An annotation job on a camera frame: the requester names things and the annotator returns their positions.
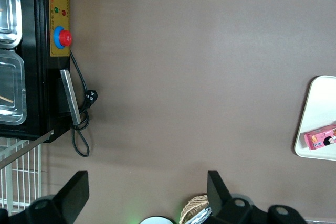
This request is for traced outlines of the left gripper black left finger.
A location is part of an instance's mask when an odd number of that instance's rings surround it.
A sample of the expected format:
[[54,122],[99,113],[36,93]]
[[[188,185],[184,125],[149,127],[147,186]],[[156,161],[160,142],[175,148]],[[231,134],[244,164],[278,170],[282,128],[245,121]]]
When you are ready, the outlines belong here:
[[74,223],[88,199],[88,172],[78,171],[58,193],[41,197],[28,207],[27,223]]

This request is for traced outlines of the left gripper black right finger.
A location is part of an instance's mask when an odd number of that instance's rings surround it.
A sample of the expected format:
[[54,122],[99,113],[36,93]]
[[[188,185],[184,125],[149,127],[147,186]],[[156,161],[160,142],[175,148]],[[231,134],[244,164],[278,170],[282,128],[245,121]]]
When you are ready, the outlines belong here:
[[252,206],[240,195],[232,196],[219,172],[207,174],[207,196],[212,214],[207,223],[249,223]]

